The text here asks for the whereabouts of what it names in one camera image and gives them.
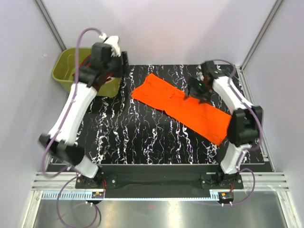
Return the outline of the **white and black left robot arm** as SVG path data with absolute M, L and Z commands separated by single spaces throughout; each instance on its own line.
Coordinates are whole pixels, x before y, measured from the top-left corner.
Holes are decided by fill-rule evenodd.
M 120 50 L 118 39 L 118 36 L 110 36 L 94 43 L 90 57 L 82 66 L 79 64 L 79 48 L 75 49 L 74 82 L 67 102 L 53 128 L 38 139 L 45 153 L 74 167 L 86 176 L 86 183 L 92 188 L 98 188 L 103 177 L 84 149 L 75 145 L 76 135 L 89 105 L 107 78 L 121 77 L 125 73 L 127 56 Z

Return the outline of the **orange t shirt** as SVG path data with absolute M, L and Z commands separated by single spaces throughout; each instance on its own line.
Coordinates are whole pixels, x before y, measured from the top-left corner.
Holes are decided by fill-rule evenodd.
M 216 145 L 227 136 L 231 115 L 195 98 L 184 99 L 185 93 L 154 74 L 135 88 L 132 98 L 157 110 L 164 111 L 186 127 Z

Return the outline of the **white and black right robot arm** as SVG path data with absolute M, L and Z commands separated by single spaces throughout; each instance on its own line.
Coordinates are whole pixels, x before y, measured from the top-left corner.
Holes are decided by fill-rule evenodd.
M 211 92 L 215 92 L 232 115 L 227 129 L 229 145 L 220 163 L 222 173 L 215 177 L 220 188 L 227 188 L 233 182 L 231 175 L 240 171 L 246 152 L 259 148 L 254 143 L 263 138 L 263 109 L 254 106 L 236 88 L 232 80 L 237 72 L 235 67 L 229 73 L 220 69 L 216 60 L 208 60 L 200 65 L 200 69 L 198 76 L 188 79 L 184 99 L 192 97 L 205 103 L 209 101 Z

